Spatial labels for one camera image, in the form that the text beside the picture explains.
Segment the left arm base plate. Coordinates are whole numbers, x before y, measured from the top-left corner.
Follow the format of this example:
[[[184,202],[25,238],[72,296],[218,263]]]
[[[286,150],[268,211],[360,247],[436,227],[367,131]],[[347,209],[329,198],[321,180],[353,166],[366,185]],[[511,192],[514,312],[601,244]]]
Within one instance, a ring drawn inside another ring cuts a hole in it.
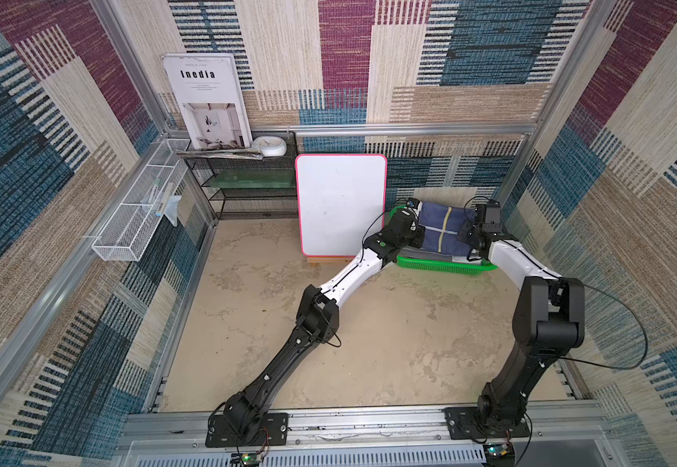
[[[229,421],[224,414],[212,414],[207,421],[207,448],[280,447],[287,442],[289,414],[266,413],[257,422]]]

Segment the green plastic basket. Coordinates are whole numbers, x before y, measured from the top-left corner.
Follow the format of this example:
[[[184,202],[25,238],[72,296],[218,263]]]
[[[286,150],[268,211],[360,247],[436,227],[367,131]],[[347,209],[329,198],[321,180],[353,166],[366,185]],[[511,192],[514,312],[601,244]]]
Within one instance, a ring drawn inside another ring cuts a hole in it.
[[[406,201],[407,198],[406,200],[404,200],[403,198],[397,200],[397,202],[395,202],[395,206],[393,206],[393,208],[390,210],[388,218],[391,217],[391,213],[395,209],[405,207]],[[478,274],[482,274],[483,272],[491,272],[492,270],[497,269],[496,266],[492,265],[487,260],[483,261],[484,264],[480,266],[475,266],[475,265],[463,265],[435,261],[416,260],[411,258],[400,257],[398,255],[396,263],[399,267],[405,269],[431,270],[431,272],[450,272],[451,274],[468,274],[469,276],[477,276]]]

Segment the navy blue pillowcase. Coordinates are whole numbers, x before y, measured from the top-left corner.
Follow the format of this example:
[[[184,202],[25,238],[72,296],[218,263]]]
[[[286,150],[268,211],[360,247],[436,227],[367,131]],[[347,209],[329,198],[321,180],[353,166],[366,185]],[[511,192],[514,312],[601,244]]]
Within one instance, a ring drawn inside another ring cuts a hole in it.
[[[466,257],[471,251],[467,232],[474,217],[474,210],[470,208],[422,202],[418,214],[419,225],[425,229],[421,250]]]

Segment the grey striped pillowcase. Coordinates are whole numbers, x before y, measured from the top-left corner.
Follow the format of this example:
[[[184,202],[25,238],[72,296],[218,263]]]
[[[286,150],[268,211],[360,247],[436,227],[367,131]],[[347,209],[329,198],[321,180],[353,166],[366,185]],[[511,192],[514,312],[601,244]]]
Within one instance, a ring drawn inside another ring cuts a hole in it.
[[[480,266],[484,264],[482,259],[468,260],[466,256],[453,256],[437,252],[421,250],[412,247],[405,247],[400,253],[400,257],[411,258],[424,261],[435,261],[443,263],[463,264]]]

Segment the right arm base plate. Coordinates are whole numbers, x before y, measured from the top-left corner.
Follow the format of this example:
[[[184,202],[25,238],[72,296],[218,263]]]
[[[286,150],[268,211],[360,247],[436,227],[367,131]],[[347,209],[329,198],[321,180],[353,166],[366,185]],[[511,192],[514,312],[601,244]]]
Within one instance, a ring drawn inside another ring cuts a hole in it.
[[[492,439],[528,438],[531,435],[529,423],[520,421],[485,418],[476,407],[444,408],[445,423],[451,440],[468,440],[480,444]]]

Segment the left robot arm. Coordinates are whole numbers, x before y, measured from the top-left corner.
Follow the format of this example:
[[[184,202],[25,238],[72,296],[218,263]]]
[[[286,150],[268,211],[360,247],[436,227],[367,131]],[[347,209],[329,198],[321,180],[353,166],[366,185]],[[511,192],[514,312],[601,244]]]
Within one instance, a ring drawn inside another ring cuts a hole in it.
[[[404,248],[422,245],[420,210],[421,202],[416,198],[395,206],[377,233],[365,235],[361,251],[346,267],[326,283],[305,288],[295,327],[280,351],[252,383],[220,404],[208,418],[206,447],[239,448],[268,441],[266,416],[274,398],[317,346],[339,337],[342,305],[368,279],[395,263]]]

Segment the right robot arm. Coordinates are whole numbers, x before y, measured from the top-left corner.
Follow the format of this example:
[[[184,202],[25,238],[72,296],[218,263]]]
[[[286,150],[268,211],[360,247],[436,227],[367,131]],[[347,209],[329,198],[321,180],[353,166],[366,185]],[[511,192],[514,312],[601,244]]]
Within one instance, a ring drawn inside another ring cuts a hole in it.
[[[477,204],[462,233],[471,251],[519,288],[512,320],[514,346],[499,374],[486,383],[474,409],[445,412],[451,436],[477,443],[530,432],[529,396],[544,373],[579,348],[586,334],[586,291],[599,290],[562,276],[506,232],[496,200]]]

